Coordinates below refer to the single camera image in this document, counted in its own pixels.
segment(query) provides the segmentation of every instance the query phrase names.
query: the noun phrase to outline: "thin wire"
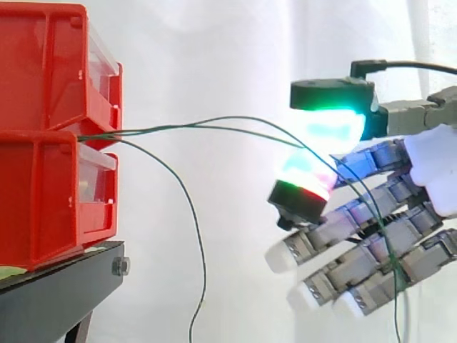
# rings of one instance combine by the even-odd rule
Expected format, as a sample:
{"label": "thin wire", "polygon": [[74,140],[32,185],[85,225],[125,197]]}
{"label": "thin wire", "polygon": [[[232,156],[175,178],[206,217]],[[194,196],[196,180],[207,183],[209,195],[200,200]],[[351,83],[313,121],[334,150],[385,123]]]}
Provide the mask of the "thin wire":
{"label": "thin wire", "polygon": [[179,183],[179,186],[181,186],[184,194],[186,195],[187,202],[189,203],[189,206],[191,208],[192,217],[194,218],[195,230],[196,230],[197,240],[199,241],[200,257],[201,257],[201,264],[202,264],[202,269],[203,269],[203,286],[202,286],[202,289],[201,289],[201,295],[200,295],[199,303],[197,304],[197,307],[196,307],[196,309],[194,311],[194,315],[192,316],[191,322],[189,324],[189,343],[192,343],[192,336],[193,336],[193,333],[194,333],[195,321],[196,321],[197,316],[199,315],[199,313],[201,311],[201,307],[203,305],[203,302],[204,302],[205,296],[206,296],[206,287],[207,287],[207,283],[208,283],[208,281],[207,281],[208,277],[207,277],[207,271],[206,271],[206,256],[205,256],[205,251],[204,251],[203,239],[201,238],[201,230],[200,230],[199,220],[197,218],[197,213],[196,213],[196,210],[195,210],[194,203],[192,202],[191,195],[189,194],[189,192],[188,192],[188,190],[186,188],[186,185],[184,184],[182,178],[173,170],[173,168],[171,168],[167,163],[162,161],[160,158],[158,158],[156,155],[152,154],[151,152],[149,152],[145,148],[143,148],[143,147],[141,147],[141,146],[139,146],[139,145],[137,145],[135,143],[132,143],[130,141],[124,141],[124,140],[116,138],[116,137],[104,137],[104,138],[97,138],[97,139],[118,141],[120,143],[132,146],[133,148],[138,149],[139,151],[142,151],[146,155],[152,157],[159,164],[161,164],[163,167],[165,167],[175,177],[175,179]]}
{"label": "thin wire", "polygon": [[387,61],[384,64],[387,68],[419,68],[427,70],[441,71],[443,73],[457,75],[457,69],[439,64],[417,62],[417,61]]}
{"label": "thin wire", "polygon": [[[395,316],[394,317],[395,318],[394,319],[395,319],[395,328],[396,328],[397,340],[398,340],[399,343],[401,343],[400,334],[399,334],[399,330],[398,330],[398,317],[397,317],[397,312],[398,312],[397,311],[397,308],[398,308],[398,306],[397,306],[398,305],[397,304],[397,300],[398,300],[397,299],[398,298],[398,280],[397,280],[397,276],[399,274],[401,276],[401,278],[403,278],[403,271],[400,268],[400,264],[398,263],[398,259],[397,259],[396,255],[393,253],[393,250],[392,250],[392,247],[391,247],[391,243],[390,243],[390,241],[388,239],[388,236],[387,236],[386,230],[385,230],[385,226],[383,224],[381,211],[380,211],[380,209],[378,207],[378,204],[377,204],[376,200],[374,199],[370,189],[358,177],[358,175],[349,166],[344,164],[341,160],[337,159],[334,156],[332,157],[339,164],[341,164],[345,168],[347,168],[347,170],[349,172],[351,172],[352,175],[354,175],[354,177],[357,179],[357,181],[361,183],[363,188],[367,191],[367,194],[370,196],[370,198],[371,198],[371,200],[373,202],[373,205],[375,206],[375,209],[378,212],[377,215],[374,213],[374,210],[371,208],[371,206],[365,200],[364,196],[357,190],[357,188],[355,188],[354,185],[352,185],[351,181],[349,181],[347,178],[345,178],[340,172],[338,172],[338,170],[333,168],[333,166],[331,166],[328,162],[326,162],[324,159],[322,159],[314,150],[309,148],[306,144],[304,144],[296,136],[294,136],[290,132],[286,131],[285,129],[281,128],[280,126],[278,126],[278,125],[276,125],[274,123],[271,123],[269,121],[266,121],[265,119],[256,118],[256,117],[252,117],[252,116],[222,116],[222,117],[218,117],[218,118],[212,118],[212,119],[207,119],[207,120],[203,120],[203,121],[197,121],[197,122],[194,122],[194,123],[184,124],[184,125],[166,125],[166,126],[156,126],[156,127],[152,127],[152,128],[148,128],[148,129],[130,129],[130,130],[113,131],[113,132],[109,132],[109,133],[106,133],[106,134],[100,134],[100,135],[94,135],[94,136],[81,136],[80,139],[82,141],[84,141],[86,139],[105,139],[107,137],[110,137],[109,135],[111,135],[111,137],[112,137],[112,134],[118,134],[118,135],[121,135],[121,136],[122,135],[137,136],[137,135],[140,135],[140,134],[148,134],[148,133],[151,133],[151,132],[163,131],[163,130],[167,130],[167,129],[192,128],[192,127],[198,128],[198,127],[200,127],[199,126],[200,124],[209,123],[209,122],[212,122],[212,121],[227,120],[227,119],[247,119],[247,120],[252,120],[252,121],[259,121],[259,122],[261,122],[263,124],[269,125],[269,126],[275,128],[275,129],[283,132],[287,136],[289,136],[292,139],[294,139],[295,141],[297,141],[301,145],[301,147],[309,150],[317,159],[319,159],[328,168],[330,168],[333,172],[335,172],[337,175],[339,175],[342,178],[342,180],[344,180],[345,183],[348,186],[350,186],[350,188],[352,188],[352,190],[357,194],[359,199],[368,207],[368,209],[370,210],[371,214],[373,215],[373,217],[378,222],[378,226],[379,226],[381,232],[383,232],[383,235],[384,235],[384,238],[385,238],[385,241],[386,241],[386,246],[387,246],[389,258],[390,258],[392,266],[393,266],[393,282],[394,282],[394,293],[395,293],[395,296],[394,296],[394,312],[395,312]],[[256,133],[256,132],[248,131],[248,130],[228,128],[228,127],[224,127],[224,126],[203,126],[203,128],[207,128],[207,129],[225,129],[225,130],[229,130],[229,131],[239,131],[239,132],[243,132],[243,133],[255,134],[256,136],[262,136],[264,138],[273,139],[275,141],[282,141],[283,143],[286,143],[288,145],[292,145],[290,142],[279,140],[279,139],[276,139],[275,137],[272,137],[272,136],[267,136],[267,135],[259,134],[259,133]]]}

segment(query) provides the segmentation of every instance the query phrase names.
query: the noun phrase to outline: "led light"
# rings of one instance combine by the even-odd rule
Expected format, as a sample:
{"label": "led light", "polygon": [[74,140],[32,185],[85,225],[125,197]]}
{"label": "led light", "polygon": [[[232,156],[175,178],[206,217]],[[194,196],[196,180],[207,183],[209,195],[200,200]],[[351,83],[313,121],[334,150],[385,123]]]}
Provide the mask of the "led light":
{"label": "led light", "polygon": [[365,116],[352,109],[302,111],[303,140],[327,154],[344,154],[360,142]]}
{"label": "led light", "polygon": [[[319,156],[335,167],[335,162],[329,155],[319,154]],[[286,162],[279,179],[310,191],[328,201],[337,176],[309,150],[301,149]]]}

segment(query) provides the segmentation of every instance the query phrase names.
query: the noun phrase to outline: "white fingertip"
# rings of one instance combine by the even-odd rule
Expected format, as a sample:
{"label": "white fingertip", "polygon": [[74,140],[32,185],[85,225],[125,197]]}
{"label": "white fingertip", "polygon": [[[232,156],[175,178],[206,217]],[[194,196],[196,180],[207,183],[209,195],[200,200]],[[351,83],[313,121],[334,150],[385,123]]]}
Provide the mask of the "white fingertip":
{"label": "white fingertip", "polygon": [[338,307],[340,307],[341,305],[347,308],[347,312],[352,313],[355,318],[363,318],[365,316],[365,314],[363,314],[361,308],[359,307],[358,303],[356,302],[356,300],[350,292],[344,292],[338,298]]}
{"label": "white fingertip", "polygon": [[288,293],[287,301],[291,305],[292,309],[296,311],[316,309],[319,307],[319,303],[316,298],[314,298],[314,295],[303,282],[300,282],[300,284],[291,289]]}
{"label": "white fingertip", "polygon": [[287,272],[297,267],[297,262],[284,242],[273,245],[266,252],[265,260],[275,273]]}

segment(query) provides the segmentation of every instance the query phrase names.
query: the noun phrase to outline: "red plastic drawer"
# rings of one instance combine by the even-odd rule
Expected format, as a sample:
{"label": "red plastic drawer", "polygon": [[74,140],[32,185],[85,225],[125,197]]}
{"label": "red plastic drawer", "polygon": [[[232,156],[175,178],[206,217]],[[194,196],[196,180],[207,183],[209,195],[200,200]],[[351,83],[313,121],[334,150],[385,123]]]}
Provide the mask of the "red plastic drawer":
{"label": "red plastic drawer", "polygon": [[0,130],[121,129],[122,68],[83,6],[0,1],[0,32]]}
{"label": "red plastic drawer", "polygon": [[65,131],[0,131],[0,265],[33,270],[116,234],[117,158]]}

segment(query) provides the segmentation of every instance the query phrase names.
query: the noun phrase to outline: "black shelf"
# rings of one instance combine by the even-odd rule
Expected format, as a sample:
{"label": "black shelf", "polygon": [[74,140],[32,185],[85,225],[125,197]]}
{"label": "black shelf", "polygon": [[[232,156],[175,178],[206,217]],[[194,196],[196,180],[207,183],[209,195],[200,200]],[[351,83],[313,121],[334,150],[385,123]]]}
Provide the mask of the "black shelf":
{"label": "black shelf", "polygon": [[56,342],[90,318],[123,281],[113,263],[124,257],[124,243],[96,247],[103,249],[0,281],[0,342]]}

